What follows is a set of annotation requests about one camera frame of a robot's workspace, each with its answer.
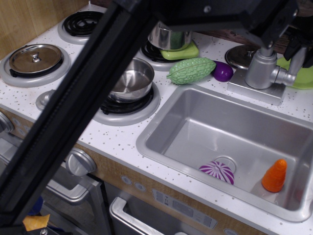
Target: countertop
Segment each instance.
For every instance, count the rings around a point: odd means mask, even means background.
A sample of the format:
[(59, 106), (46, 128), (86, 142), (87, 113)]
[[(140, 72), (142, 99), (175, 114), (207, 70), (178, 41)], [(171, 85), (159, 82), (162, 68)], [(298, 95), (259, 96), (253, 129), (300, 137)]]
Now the countertop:
[[(105, 11), (104, 8), (94, 5), (88, 5), (82, 10)], [(43, 35), (29, 42), (29, 44), (49, 43), (60, 46), (67, 51), (71, 60), (74, 61), (83, 46), (66, 43), (56, 35), (57, 26), (54, 26)], [(222, 62), (224, 62), (225, 53), (230, 48), (239, 45), (238, 43), (199, 33), (193, 34), (193, 40), (199, 47), (199, 57), (207, 57)], [(159, 89), (161, 97), (160, 105), (156, 113), (177, 88), (177, 85), (174, 85), (169, 79), (166, 79), (167, 74), (168, 72), (155, 72), (154, 83)], [(37, 97), (51, 89), (56, 89), (61, 81), (62, 78), (48, 85), (36, 88), (18, 88), (9, 86), (0, 80), (0, 107), (29, 121), (35, 121), (41, 114), (35, 105)], [(313, 90), (287, 88), (284, 101), (279, 106), (273, 106), (229, 92), (227, 90), (227, 83), (218, 82), (212, 75), (209, 75), (194, 84), (289, 116), (312, 122)], [(136, 139), (154, 115), (155, 114), (140, 123), (121, 127), (103, 125), (92, 120), (80, 136), (78, 143), (184, 193), (201, 203), (259, 229), (264, 233), (284, 235), (313, 234), (313, 216), (301, 223), (292, 223), (282, 220), (259, 208), (236, 199), (231, 195), (199, 182), (181, 172), (142, 156), (136, 148)]]

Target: oven handle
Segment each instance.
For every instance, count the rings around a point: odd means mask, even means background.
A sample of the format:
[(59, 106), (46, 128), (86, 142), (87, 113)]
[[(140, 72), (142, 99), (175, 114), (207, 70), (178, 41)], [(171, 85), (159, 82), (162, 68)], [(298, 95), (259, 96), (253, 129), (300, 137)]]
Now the oven handle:
[(46, 188), (73, 206), (82, 204), (89, 196), (88, 189), (80, 184), (73, 189), (67, 189), (56, 181), (50, 180)]
[[(131, 215), (123, 211), (126, 206), (127, 201), (120, 197), (116, 197), (110, 205), (110, 215), (112, 218), (117, 219), (125, 226), (135, 230), (141, 235), (164, 235), (158, 230), (150, 227), (149, 225), (141, 222), (140, 220), (132, 217)], [(185, 233), (179, 232), (175, 235), (187, 235)]]

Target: stainless steel saucepan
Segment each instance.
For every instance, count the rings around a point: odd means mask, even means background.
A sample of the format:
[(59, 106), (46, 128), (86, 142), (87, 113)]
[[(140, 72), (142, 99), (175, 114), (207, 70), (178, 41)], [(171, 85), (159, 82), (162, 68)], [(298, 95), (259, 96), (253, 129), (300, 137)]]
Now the stainless steel saucepan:
[(151, 89), (155, 71), (139, 58), (133, 58), (109, 94), (117, 102), (134, 102), (143, 98)]
[(185, 49), (191, 43), (191, 36), (191, 31), (172, 31), (162, 22), (158, 22), (148, 36), (148, 41), (159, 49), (175, 51)]

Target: pot lid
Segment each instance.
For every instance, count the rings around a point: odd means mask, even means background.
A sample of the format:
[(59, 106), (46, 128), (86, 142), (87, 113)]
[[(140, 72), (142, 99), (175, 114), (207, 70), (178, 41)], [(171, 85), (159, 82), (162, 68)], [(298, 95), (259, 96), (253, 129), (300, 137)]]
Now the pot lid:
[(51, 69), (62, 59), (61, 50), (49, 44), (24, 46), (16, 50), (9, 59), (12, 70), (19, 73), (38, 73)]
[(247, 70), (255, 52), (259, 49), (258, 46), (242, 45), (233, 47), (228, 50), (225, 55), (225, 60), (234, 68)]

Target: knob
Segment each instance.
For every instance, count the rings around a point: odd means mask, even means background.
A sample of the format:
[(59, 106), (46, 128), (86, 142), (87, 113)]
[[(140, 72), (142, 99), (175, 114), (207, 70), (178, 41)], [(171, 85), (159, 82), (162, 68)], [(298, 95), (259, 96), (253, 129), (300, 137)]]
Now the knob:
[(95, 171), (97, 169), (97, 165), (83, 150), (79, 148), (72, 148), (67, 157), (66, 168), (72, 175), (84, 176)]
[(6, 117), (6, 115), (0, 112), (0, 133), (2, 131), (11, 132), (13, 130), (14, 130), (14, 126), (11, 123), (11, 121)]
[(48, 92), (42, 93), (38, 98), (36, 99), (36, 107), (40, 111), (44, 110), (47, 103), (51, 100), (52, 95), (54, 94), (55, 90), (52, 89)]

